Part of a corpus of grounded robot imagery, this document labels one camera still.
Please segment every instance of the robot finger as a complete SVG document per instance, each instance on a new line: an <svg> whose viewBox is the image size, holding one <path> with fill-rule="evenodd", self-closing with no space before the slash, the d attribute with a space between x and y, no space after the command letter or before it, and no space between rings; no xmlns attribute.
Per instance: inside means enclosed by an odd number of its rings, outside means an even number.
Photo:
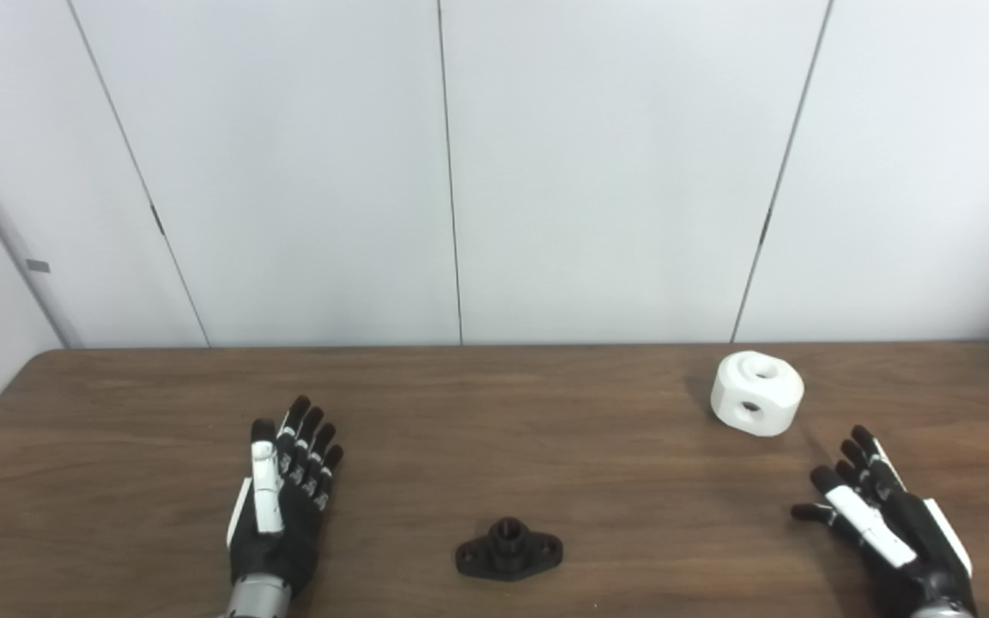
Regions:
<svg viewBox="0 0 989 618"><path fill-rule="evenodd" d="M901 489L906 492L906 485L903 485L902 477L899 477L899 473L896 472L895 466L891 464L891 457L888 457L888 453L884 452L883 446L880 445L879 439L876 439L875 435L872 435L871 431L868 431L863 426L855 426L849 435L860 445L860 450L863 451L865 455L865 461L868 462L869 469L875 466L876 462L883 462L883 466L886 469L880 470L883 478L880 482L883 483L885 488Z"/></svg>
<svg viewBox="0 0 989 618"><path fill-rule="evenodd" d="M839 516L852 525L860 541L882 556L884 562L899 568L918 559L913 548L888 528L879 511L857 496L834 470L824 465L816 467L811 471L811 482L827 496Z"/></svg>
<svg viewBox="0 0 989 618"><path fill-rule="evenodd" d="M277 535L285 530L277 497L282 478L277 469L277 427L271 419L258 419L251 425L251 479L254 489L254 515L258 532Z"/></svg>
<svg viewBox="0 0 989 618"><path fill-rule="evenodd" d="M323 420L323 410L319 407L312 408L303 417L300 429L295 432L295 448L292 451L292 462L286 470L287 478L295 485L303 481L303 473L307 467L307 449L310 449L315 427Z"/></svg>
<svg viewBox="0 0 989 618"><path fill-rule="evenodd" d="M331 439L334 439L336 431L333 425L326 423L326 425L322 426L322 429L319 429L315 433L311 445L307 447L305 456L300 458L289 472L289 480L294 485L300 485L307 478L318 474L319 466L323 465L323 451L326 450L326 446L330 444Z"/></svg>
<svg viewBox="0 0 989 618"><path fill-rule="evenodd" d="M295 453L295 434L300 429L303 418L307 415L307 408L311 407L311 402L306 396L298 396L292 402L289 410L285 412L285 420L282 420L282 430L277 434L277 465L280 473L288 472L289 465Z"/></svg>
<svg viewBox="0 0 989 618"><path fill-rule="evenodd" d="M857 472L855 467L852 467L849 462L844 462L839 460L838 463L834 465L834 472L839 474L841 480L848 482L857 492L860 492L860 474Z"/></svg>
<svg viewBox="0 0 989 618"><path fill-rule="evenodd" d="M344 454L345 451L342 450L340 445L331 446L330 450L326 451L326 455L323 457L323 464L317 470L307 471L306 480L301 485L307 497L312 498L315 496L315 489L319 487L319 483L323 477L334 476L334 470L337 469L338 463L342 461L342 455Z"/></svg>

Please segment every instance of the black 3d printed part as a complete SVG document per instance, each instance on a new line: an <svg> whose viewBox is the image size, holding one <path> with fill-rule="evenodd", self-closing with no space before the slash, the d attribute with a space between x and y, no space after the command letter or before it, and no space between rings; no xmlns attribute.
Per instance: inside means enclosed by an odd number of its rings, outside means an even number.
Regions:
<svg viewBox="0 0 989 618"><path fill-rule="evenodd" d="M470 578L517 582L562 562L562 542L556 536L530 532L521 520L503 517L486 536L456 548L456 570Z"/></svg>

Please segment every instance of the wood grain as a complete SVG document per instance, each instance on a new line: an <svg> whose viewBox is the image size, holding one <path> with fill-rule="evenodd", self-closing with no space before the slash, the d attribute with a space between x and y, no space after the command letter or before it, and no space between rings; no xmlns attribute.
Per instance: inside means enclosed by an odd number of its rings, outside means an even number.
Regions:
<svg viewBox="0 0 989 618"><path fill-rule="evenodd" d="M219 613L248 426L305 392L347 454L291 615L868 617L852 549L786 513L860 422L941 500L989 618L989 343L758 348L808 386L778 438L710 416L729 345L41 355L0 398L0 617ZM564 564L459 576L505 515Z"/></svg>

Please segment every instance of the white 3d printed part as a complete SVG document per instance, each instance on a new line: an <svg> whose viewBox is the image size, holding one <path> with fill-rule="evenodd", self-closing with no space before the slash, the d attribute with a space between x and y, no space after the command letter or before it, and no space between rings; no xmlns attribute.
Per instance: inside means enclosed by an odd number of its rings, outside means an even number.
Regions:
<svg viewBox="0 0 989 618"><path fill-rule="evenodd" d="M769 437L784 433L804 398L804 380L784 360L735 352L719 363L712 411L735 429Z"/></svg>

